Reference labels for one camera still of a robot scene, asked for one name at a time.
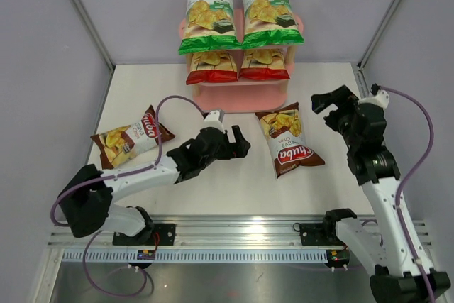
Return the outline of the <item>red chips bag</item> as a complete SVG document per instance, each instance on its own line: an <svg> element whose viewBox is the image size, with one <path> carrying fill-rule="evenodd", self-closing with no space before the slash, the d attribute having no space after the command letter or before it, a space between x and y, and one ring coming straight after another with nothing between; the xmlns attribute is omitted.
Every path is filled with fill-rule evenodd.
<svg viewBox="0 0 454 303"><path fill-rule="evenodd" d="M202 82L226 83L237 81L237 64L231 53L207 51L193 54L186 85Z"/></svg>
<svg viewBox="0 0 454 303"><path fill-rule="evenodd" d="M246 50L239 72L240 78L266 81L290 79L282 49Z"/></svg>

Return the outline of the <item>green chips bag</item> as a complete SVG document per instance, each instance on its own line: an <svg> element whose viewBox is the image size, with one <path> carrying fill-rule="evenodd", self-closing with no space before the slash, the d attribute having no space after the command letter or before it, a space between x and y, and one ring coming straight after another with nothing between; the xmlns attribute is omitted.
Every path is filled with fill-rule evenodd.
<svg viewBox="0 0 454 303"><path fill-rule="evenodd" d="M304 43L290 0L243 0L243 13L244 50Z"/></svg>
<svg viewBox="0 0 454 303"><path fill-rule="evenodd" d="M179 54L237 50L234 0L187 0Z"/></svg>

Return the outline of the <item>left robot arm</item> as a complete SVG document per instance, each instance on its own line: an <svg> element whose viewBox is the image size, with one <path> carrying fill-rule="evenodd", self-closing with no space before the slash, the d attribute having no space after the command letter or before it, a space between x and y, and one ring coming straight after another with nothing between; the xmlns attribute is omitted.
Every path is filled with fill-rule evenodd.
<svg viewBox="0 0 454 303"><path fill-rule="evenodd" d="M250 143L238 126L234 141L217 128L203 128L194 139L162 156L156 164L129 170L98 170L85 165L62 190L59 207L75 238L99 231L117 233L123 245L148 243L155 224L144 208L119 206L117 201L154 187L190 180L217 160L245 158Z"/></svg>

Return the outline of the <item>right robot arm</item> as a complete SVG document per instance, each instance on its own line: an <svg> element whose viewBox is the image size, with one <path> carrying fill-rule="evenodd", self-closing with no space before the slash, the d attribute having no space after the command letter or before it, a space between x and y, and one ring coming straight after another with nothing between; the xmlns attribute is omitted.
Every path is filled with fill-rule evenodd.
<svg viewBox="0 0 454 303"><path fill-rule="evenodd" d="M316 114L336 106L325 116L325 124L343 137L348 167L372 207L382 240L373 238L349 209L327 211L321 232L329 243L341 241L353 252L370 276L376 302L435 302L450 288L450 278L436 270L423 249L403 193L431 152L434 132L429 133L422 157L402 177L384 144L385 111L391 94L405 95L374 84L370 95L362 99L346 86L311 96Z"/></svg>

